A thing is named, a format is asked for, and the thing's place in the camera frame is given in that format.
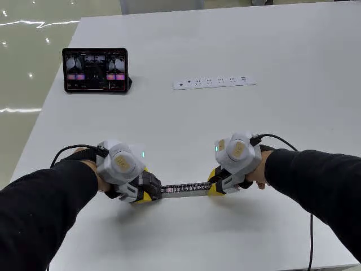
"power strip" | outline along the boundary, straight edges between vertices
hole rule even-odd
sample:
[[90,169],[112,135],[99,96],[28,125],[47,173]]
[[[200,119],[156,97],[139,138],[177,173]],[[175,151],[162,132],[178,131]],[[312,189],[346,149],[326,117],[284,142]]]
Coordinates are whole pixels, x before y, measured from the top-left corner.
[[256,82],[246,76],[218,76],[189,78],[173,83],[174,90],[218,88],[221,86],[255,85]]

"white table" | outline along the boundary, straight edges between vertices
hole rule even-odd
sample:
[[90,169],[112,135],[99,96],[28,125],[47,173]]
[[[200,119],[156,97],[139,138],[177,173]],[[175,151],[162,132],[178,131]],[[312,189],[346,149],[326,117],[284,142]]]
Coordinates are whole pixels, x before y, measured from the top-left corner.
[[[361,2],[83,18],[70,47],[126,47],[128,95],[67,95],[59,68],[13,180],[75,143],[147,146],[164,184],[206,180],[215,139],[274,132],[299,149],[361,155]],[[258,84],[174,91],[174,80],[249,75]],[[277,141],[269,145],[283,146]],[[356,263],[316,220],[314,266]],[[132,207],[98,194],[51,270],[279,270],[306,267],[309,214],[254,186],[222,198]]]

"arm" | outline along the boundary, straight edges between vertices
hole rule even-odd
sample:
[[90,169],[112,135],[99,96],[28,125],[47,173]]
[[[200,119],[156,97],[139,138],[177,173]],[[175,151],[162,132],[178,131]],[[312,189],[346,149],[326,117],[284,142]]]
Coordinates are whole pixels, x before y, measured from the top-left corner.
[[61,161],[0,191],[0,266],[45,270],[102,184],[91,161]]
[[313,213],[361,261],[361,158],[276,150],[262,160],[250,180],[267,181]]

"black cable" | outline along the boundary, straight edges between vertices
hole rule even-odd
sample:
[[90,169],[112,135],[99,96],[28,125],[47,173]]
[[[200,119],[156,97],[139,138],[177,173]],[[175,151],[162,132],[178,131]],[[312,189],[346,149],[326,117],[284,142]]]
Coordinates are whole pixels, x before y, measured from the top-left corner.
[[108,153],[109,153],[109,151],[106,148],[102,147],[102,146],[96,146],[95,147],[95,146],[84,145],[84,144],[71,145],[71,146],[65,147],[65,148],[61,149],[60,151],[58,151],[58,153],[55,155],[53,161],[51,162],[50,167],[52,168],[55,165],[59,155],[62,152],[66,151],[66,150],[70,150],[71,148],[92,148],[93,150],[96,151],[96,154],[101,156],[101,157],[106,157],[108,155]]
[[[252,137],[249,140],[249,142],[251,143],[252,146],[255,146],[261,142],[263,137],[276,138],[276,139],[282,141],[283,143],[285,143],[292,150],[298,151],[293,145],[288,143],[286,140],[284,140],[283,138],[280,138],[278,135],[274,135],[274,134],[258,134],[258,135],[255,135],[254,137]],[[314,215],[312,213],[310,213],[310,261],[309,261],[309,267],[308,267],[307,271],[311,271],[313,257],[314,257]]]

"person's hand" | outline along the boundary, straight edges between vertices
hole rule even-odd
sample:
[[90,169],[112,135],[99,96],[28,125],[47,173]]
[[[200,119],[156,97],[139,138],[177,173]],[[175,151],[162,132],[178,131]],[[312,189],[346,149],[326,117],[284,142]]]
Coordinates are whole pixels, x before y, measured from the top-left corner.
[[246,175],[246,179],[250,182],[255,181],[259,189],[265,189],[266,187],[267,180],[265,177],[265,165],[267,158],[270,156],[272,152],[273,151],[263,151],[261,154],[262,155],[261,163],[253,172]]
[[[82,150],[84,150],[84,148],[77,148],[75,152],[82,151]],[[107,192],[111,189],[111,185],[109,183],[103,181],[102,178],[100,178],[100,176],[96,172],[96,164],[93,161],[86,160],[86,161],[80,161],[80,162],[86,164],[88,167],[90,167],[94,171],[94,173],[96,175],[96,179],[98,180],[98,190],[99,191]]]

